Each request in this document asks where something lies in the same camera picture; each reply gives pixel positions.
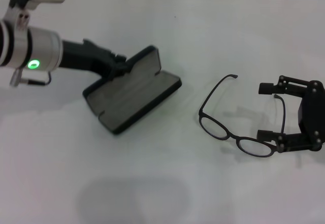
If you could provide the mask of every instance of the round lens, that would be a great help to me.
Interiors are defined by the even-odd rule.
[[[211,135],[216,136],[217,138],[227,137],[227,132],[214,121],[211,121],[209,118],[204,117],[202,118],[201,122],[204,129]]]
[[[247,153],[256,156],[267,156],[272,152],[272,150],[268,146],[252,140],[241,140],[240,146]]]

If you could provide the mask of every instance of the black eyeglasses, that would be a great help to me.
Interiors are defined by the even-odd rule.
[[[208,100],[211,98],[211,95],[214,93],[214,91],[217,89],[217,87],[228,77],[232,78],[238,78],[237,75],[227,75],[225,76],[210,92],[206,100],[204,101],[203,105],[201,106],[199,110],[199,122],[201,127],[204,131],[206,131],[210,136],[217,140],[227,140],[229,138],[233,138],[236,140],[237,147],[243,151],[246,154],[255,156],[255,157],[270,157],[274,154],[274,152],[277,152],[277,146],[274,146],[272,144],[259,141],[254,138],[249,137],[239,137],[234,134],[232,134],[222,123],[214,119],[213,117],[209,116],[208,114],[203,112],[203,109],[205,105],[207,104]],[[280,99],[283,104],[283,121],[282,121],[282,129],[281,133],[284,131],[284,125],[285,125],[285,103],[283,98],[278,96],[277,94],[274,95],[274,98]]]

